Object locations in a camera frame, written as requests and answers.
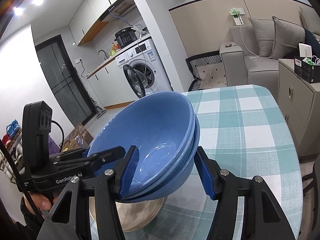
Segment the black sleeve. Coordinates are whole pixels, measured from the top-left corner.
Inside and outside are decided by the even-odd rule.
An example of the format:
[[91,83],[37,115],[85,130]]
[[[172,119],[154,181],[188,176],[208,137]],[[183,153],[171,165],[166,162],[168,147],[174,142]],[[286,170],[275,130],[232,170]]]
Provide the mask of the black sleeve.
[[25,239],[36,240],[42,224],[40,223],[38,218],[35,215],[31,214],[27,209],[23,197],[21,198],[20,209],[26,222],[26,226],[23,226],[22,224],[17,222],[15,224],[17,230],[20,231]]

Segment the washing machine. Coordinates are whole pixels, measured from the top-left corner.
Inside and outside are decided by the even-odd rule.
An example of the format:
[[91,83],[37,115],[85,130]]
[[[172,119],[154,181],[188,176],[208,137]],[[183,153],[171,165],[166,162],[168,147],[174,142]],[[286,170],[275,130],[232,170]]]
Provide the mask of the washing machine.
[[116,57],[116,61],[138,98],[152,93],[172,91],[169,78],[151,38],[127,49]]

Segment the red shoe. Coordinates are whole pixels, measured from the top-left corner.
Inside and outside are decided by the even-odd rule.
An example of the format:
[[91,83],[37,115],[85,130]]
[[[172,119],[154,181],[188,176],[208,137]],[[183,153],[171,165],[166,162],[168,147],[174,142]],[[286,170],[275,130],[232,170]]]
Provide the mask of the red shoe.
[[8,143],[9,141],[11,142],[9,135],[7,135],[7,134],[5,134],[5,135],[3,136],[3,138],[2,138],[1,141],[2,141],[2,143],[3,143],[4,146],[7,146],[7,143]]

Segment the drawer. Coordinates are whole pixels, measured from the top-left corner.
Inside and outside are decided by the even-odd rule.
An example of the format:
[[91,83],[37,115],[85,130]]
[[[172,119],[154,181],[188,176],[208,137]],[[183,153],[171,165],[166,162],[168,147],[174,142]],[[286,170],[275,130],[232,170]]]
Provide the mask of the drawer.
[[279,64],[279,93],[285,95],[297,111],[303,126],[307,125],[313,91],[295,73]]
[[304,134],[304,126],[300,117],[291,104],[289,98],[284,93],[279,93],[278,106],[287,122],[294,145],[298,148]]

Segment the baseboard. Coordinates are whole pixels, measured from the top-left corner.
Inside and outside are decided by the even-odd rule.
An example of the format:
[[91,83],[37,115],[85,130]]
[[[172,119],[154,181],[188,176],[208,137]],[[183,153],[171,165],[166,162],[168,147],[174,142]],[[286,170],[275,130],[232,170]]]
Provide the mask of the baseboard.
[[125,102],[125,103],[121,103],[121,104],[116,104],[116,105],[112,105],[112,106],[105,106],[104,108],[106,110],[110,110],[110,109],[115,109],[115,108],[121,108],[121,107],[126,107],[128,105],[130,105],[131,103],[133,103],[134,101],[131,102]]

